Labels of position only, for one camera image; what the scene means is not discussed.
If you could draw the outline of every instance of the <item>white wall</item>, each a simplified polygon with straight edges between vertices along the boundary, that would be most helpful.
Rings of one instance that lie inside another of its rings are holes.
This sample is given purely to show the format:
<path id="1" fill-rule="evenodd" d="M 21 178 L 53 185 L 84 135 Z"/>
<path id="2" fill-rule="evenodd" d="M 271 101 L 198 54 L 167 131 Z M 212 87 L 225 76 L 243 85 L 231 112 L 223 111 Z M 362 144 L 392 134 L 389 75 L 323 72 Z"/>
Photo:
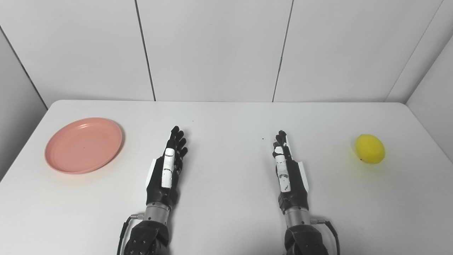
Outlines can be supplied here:
<path id="1" fill-rule="evenodd" d="M 445 46 L 407 105 L 453 161 L 453 39 Z"/>
<path id="2" fill-rule="evenodd" d="M 426 68 L 452 27 L 452 4 L 441 3 L 295 0 L 275 101 L 382 102 L 394 89 L 392 101 L 405 102 L 419 72 L 399 75 L 409 60 Z"/>
<path id="3" fill-rule="evenodd" d="M 153 100 L 149 71 L 157 100 L 405 102 L 452 12 L 453 0 L 0 0 L 0 25 L 47 105 Z"/>
<path id="4" fill-rule="evenodd" d="M 0 180 L 46 108 L 0 30 Z"/>
<path id="5" fill-rule="evenodd" d="M 157 100 L 272 100 L 291 0 L 138 4 Z"/>
<path id="6" fill-rule="evenodd" d="M 134 0 L 1 0 L 0 25 L 48 106 L 153 100 Z"/>

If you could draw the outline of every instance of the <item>silver cylindrical wrist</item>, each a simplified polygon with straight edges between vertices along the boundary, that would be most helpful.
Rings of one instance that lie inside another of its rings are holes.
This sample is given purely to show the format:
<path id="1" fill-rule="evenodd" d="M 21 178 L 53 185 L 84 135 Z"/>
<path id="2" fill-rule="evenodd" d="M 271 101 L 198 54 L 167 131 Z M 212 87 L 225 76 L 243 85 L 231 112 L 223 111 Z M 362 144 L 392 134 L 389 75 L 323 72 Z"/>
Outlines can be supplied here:
<path id="1" fill-rule="evenodd" d="M 170 208 L 160 202 L 152 202 L 146 205 L 144 221 L 157 221 L 167 225 Z"/>
<path id="2" fill-rule="evenodd" d="M 287 227 L 292 227 L 295 225 L 310 225 L 310 214 L 307 209 L 293 206 L 284 211 L 284 218 L 286 221 Z"/>

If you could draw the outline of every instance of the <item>robotic finger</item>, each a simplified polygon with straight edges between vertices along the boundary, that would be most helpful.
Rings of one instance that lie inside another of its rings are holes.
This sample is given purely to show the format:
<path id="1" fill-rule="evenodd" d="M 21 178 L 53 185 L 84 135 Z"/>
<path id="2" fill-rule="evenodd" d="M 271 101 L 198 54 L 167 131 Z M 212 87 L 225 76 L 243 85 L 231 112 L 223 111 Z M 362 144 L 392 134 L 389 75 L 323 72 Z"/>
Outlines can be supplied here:
<path id="1" fill-rule="evenodd" d="M 311 226 L 304 166 L 293 160 L 283 130 L 275 140 L 272 155 L 280 185 L 279 206 L 288 227 L 284 237 L 286 255 L 328 255 L 321 233 Z"/>
<path id="2" fill-rule="evenodd" d="M 146 187 L 146 210 L 140 216 L 143 221 L 132 228 L 130 238 L 124 248 L 125 255 L 168 254 L 167 221 L 170 211 L 178 201 L 176 186 L 183 168 L 183 158 L 188 151 L 184 147 L 187 140 L 183 136 L 184 132 L 175 126 L 171 131 L 163 155 L 157 160 L 153 160 L 151 164 L 151 174 L 147 179 L 149 182 Z M 122 237 L 120 237 L 118 254 L 120 254 L 121 243 Z"/>

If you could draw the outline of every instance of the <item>white finger segment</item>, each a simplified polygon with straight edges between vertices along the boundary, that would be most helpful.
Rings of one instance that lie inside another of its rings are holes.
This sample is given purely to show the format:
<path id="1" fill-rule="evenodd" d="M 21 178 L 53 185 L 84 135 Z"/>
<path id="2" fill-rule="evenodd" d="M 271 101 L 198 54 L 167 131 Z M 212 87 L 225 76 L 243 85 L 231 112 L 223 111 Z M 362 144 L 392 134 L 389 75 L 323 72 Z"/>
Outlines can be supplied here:
<path id="1" fill-rule="evenodd" d="M 277 176 L 279 178 L 280 191 L 289 192 L 291 191 L 291 184 L 289 183 L 289 173 L 286 167 L 286 159 L 283 154 L 283 148 L 281 146 L 275 147 L 275 153 L 279 154 L 275 156 L 275 162 L 277 163 Z"/>
<path id="2" fill-rule="evenodd" d="M 164 153 L 164 167 L 162 170 L 162 183 L 163 188 L 171 188 L 172 176 L 174 170 L 174 149 L 166 148 Z"/>
<path id="3" fill-rule="evenodd" d="M 151 162 L 151 166 L 149 167 L 148 176 L 146 177 L 145 188 L 148 187 L 149 182 L 151 181 L 151 176 L 153 175 L 155 165 L 156 165 L 156 159 L 153 158 L 153 161 Z"/>
<path id="4" fill-rule="evenodd" d="M 305 174 L 304 164 L 302 162 L 297 162 L 299 164 L 300 176 L 302 176 L 302 182 L 304 183 L 305 190 L 308 193 L 308 180 L 307 175 Z"/>
<path id="5" fill-rule="evenodd" d="M 292 154 L 291 154 L 291 146 L 289 146 L 288 134 L 286 134 L 286 142 L 283 144 L 283 146 L 288 147 L 289 154 L 292 155 Z"/>

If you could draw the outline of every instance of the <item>black robotic finger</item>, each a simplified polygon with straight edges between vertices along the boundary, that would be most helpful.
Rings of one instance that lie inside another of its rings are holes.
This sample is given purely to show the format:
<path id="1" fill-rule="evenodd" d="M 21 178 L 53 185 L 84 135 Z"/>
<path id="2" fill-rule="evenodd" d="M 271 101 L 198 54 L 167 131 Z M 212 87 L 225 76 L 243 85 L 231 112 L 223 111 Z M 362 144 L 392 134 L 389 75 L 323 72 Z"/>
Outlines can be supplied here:
<path id="1" fill-rule="evenodd" d="M 175 140 L 179 142 L 179 141 L 183 138 L 183 136 L 184 136 L 184 131 L 180 130 L 180 131 L 176 134 Z"/>
<path id="2" fill-rule="evenodd" d="M 181 173 L 182 169 L 183 169 L 183 160 L 181 158 L 178 158 L 174 162 L 174 170 L 179 175 Z"/>
<path id="3" fill-rule="evenodd" d="M 281 146 L 283 149 L 283 154 L 287 160 L 291 160 L 291 152 L 289 150 L 289 146 L 286 141 L 286 133 L 283 130 L 279 131 L 279 134 L 275 136 L 277 142 L 274 143 L 274 149 L 277 146 Z"/>
<path id="4" fill-rule="evenodd" d="M 171 130 L 170 139 L 176 139 L 176 135 L 178 133 L 179 133 L 179 127 L 174 126 L 174 128 Z"/>
<path id="5" fill-rule="evenodd" d="M 276 157 L 278 155 L 283 155 L 281 153 L 275 152 L 275 148 L 280 147 L 280 144 L 278 142 L 274 142 L 274 151 L 272 152 L 272 156 Z"/>
<path id="6" fill-rule="evenodd" d="M 178 151 L 181 152 L 181 149 L 184 147 L 184 145 L 186 145 L 187 143 L 187 140 L 185 138 L 181 139 L 179 142 L 178 142 Z"/>
<path id="7" fill-rule="evenodd" d="M 171 149 L 174 149 L 174 150 L 176 150 L 176 147 L 177 147 L 176 141 L 173 140 L 173 139 L 169 139 L 167 141 L 167 145 L 165 146 L 165 148 L 171 148 Z"/>
<path id="8" fill-rule="evenodd" d="M 187 147 L 182 148 L 181 152 L 179 153 L 181 159 L 187 154 Z"/>

